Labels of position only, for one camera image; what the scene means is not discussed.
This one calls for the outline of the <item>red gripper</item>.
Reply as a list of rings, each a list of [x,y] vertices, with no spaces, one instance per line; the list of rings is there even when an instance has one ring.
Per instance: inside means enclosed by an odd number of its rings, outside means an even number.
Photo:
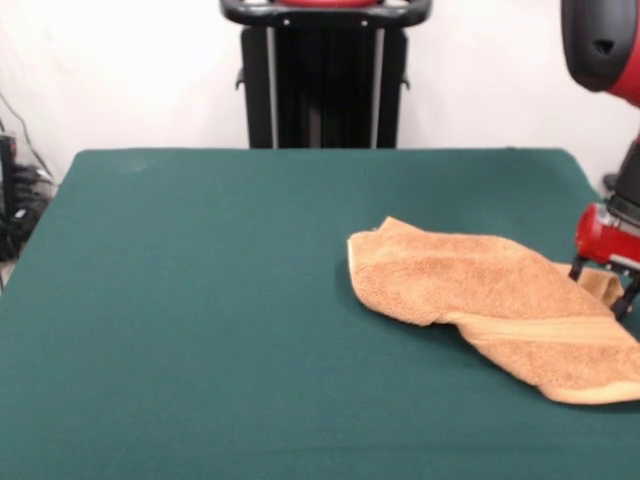
[[[639,227],[612,215],[604,203],[588,205],[578,222],[575,242],[578,254],[569,271],[574,281],[580,278],[586,259],[623,272],[639,271]],[[627,315],[639,290],[640,280],[635,277],[613,304],[617,319]]]

